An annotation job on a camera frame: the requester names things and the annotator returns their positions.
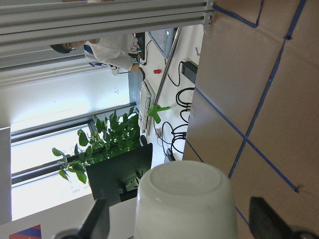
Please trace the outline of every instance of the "glasses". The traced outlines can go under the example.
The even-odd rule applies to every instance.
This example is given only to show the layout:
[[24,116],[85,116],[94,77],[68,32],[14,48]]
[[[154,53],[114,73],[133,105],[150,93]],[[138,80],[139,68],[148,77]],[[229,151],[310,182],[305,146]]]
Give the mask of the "glasses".
[[70,51],[75,50],[75,47],[72,47],[71,43],[67,43],[66,46],[69,48]]

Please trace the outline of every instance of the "red and blue poster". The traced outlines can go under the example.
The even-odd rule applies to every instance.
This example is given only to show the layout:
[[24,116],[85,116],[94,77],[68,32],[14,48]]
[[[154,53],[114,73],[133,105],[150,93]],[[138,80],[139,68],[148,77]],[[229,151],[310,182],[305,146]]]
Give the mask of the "red and blue poster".
[[41,239],[41,226],[37,225],[15,234],[9,235],[9,239]]

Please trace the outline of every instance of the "green object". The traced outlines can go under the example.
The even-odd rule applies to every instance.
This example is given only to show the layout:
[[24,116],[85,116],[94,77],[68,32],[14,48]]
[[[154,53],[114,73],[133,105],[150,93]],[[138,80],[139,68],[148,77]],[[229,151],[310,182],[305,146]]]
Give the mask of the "green object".
[[110,118],[101,121],[94,116],[95,126],[97,132],[91,133],[87,136],[81,129],[78,130],[79,145],[87,148],[81,150],[78,144],[74,147],[75,160],[69,162],[67,158],[69,154],[65,155],[62,151],[53,148],[52,153],[55,156],[61,157],[61,164],[59,174],[66,180],[69,180],[68,172],[76,173],[78,179],[86,183],[87,177],[85,175],[85,167],[92,165],[108,158],[115,157],[122,153],[139,148],[140,144],[140,127],[138,124],[139,115],[133,115],[134,107],[130,109],[128,114],[123,115],[123,121],[119,122],[119,117],[114,111]]
[[160,105],[153,106],[152,108],[149,109],[148,115],[152,116],[155,120],[156,123],[160,123],[160,116],[158,115],[159,111],[166,111],[169,110],[170,107],[161,107]]

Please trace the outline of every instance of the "green toy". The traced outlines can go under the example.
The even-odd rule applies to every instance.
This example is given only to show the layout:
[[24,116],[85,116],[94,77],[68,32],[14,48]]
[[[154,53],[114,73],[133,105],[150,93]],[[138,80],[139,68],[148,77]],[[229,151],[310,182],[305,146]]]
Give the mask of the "green toy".
[[169,106],[166,107],[160,107],[160,105],[153,106],[148,111],[148,116],[152,116],[156,123],[160,123],[160,116],[158,115],[159,111],[166,111],[170,109]]

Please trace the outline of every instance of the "metal pole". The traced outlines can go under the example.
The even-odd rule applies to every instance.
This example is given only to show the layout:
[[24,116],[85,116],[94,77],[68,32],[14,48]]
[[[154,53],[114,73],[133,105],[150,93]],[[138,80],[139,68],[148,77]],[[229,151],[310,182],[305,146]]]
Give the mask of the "metal pole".
[[158,93],[156,94],[156,97],[155,97],[155,100],[154,100],[154,105],[155,105],[155,106],[156,106],[156,105],[158,104],[158,102],[159,102],[160,94],[161,94],[161,91],[162,91],[162,89],[163,89],[163,86],[164,86],[164,83],[165,83],[165,80],[166,80],[166,76],[167,76],[167,74],[168,74],[168,70],[169,70],[171,61],[172,61],[172,59],[173,59],[175,50],[176,50],[177,41],[178,41],[178,39],[179,39],[180,32],[181,32],[181,27],[179,27],[179,28],[177,29],[177,32],[176,32],[176,35],[175,35],[175,39],[174,39],[174,41],[173,41],[173,46],[171,47],[171,50],[170,50],[170,52],[169,52],[167,64],[165,65],[165,69],[164,69],[163,75],[162,75],[161,80],[160,80],[159,90],[158,90]]

